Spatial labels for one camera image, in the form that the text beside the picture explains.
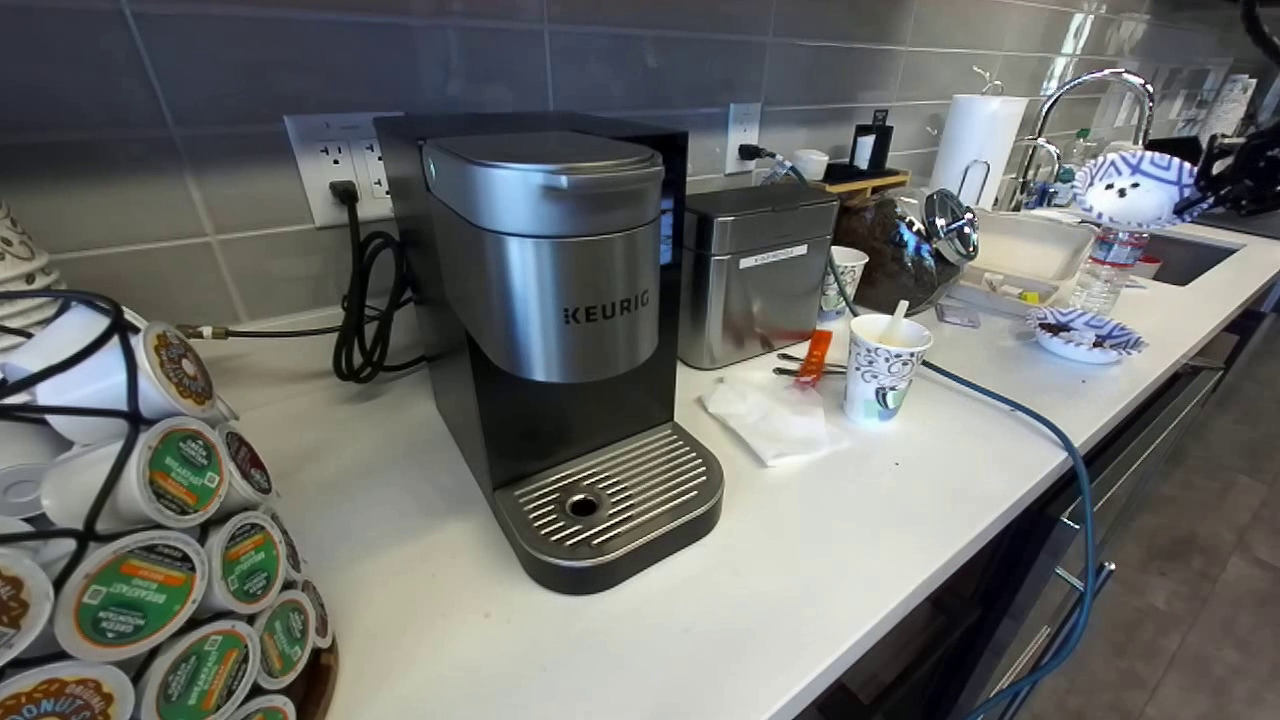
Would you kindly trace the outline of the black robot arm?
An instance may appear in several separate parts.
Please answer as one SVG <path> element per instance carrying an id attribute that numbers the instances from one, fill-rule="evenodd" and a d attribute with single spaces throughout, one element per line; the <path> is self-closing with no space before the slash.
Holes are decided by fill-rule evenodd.
<path id="1" fill-rule="evenodd" d="M 1262 14 L 1262 0 L 1240 0 L 1240 22 L 1252 47 L 1280 66 L 1280 40 Z M 1280 118 L 1262 123 L 1240 145 L 1211 140 L 1195 162 L 1195 213 L 1220 206 L 1262 215 L 1280 206 Z"/>

